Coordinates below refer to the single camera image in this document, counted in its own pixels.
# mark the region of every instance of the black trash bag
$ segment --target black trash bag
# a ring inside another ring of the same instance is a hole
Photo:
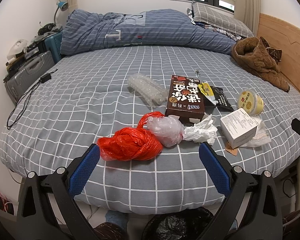
[[[196,240],[213,214],[203,208],[155,215],[146,225],[141,240]]]

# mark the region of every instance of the small white carton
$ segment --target small white carton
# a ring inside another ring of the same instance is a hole
[[[221,117],[221,130],[234,149],[250,141],[256,135],[258,123],[242,108]]]

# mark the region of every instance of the orange tag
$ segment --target orange tag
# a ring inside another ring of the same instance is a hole
[[[226,143],[226,149],[225,150],[227,152],[231,153],[234,156],[237,156],[237,154],[238,154],[238,148],[232,149],[228,141]]]

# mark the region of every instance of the blue sock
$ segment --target blue sock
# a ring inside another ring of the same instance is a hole
[[[122,228],[125,232],[127,232],[127,224],[129,220],[127,213],[108,210],[105,217],[106,217],[106,222],[113,223],[119,226],[120,228]]]

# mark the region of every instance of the suitcase handle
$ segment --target suitcase handle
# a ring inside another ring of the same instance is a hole
[[[42,65],[44,64],[44,59],[41,57],[37,57],[34,60],[30,61],[28,64],[24,66],[24,69],[28,72],[28,74],[33,74],[40,70]]]

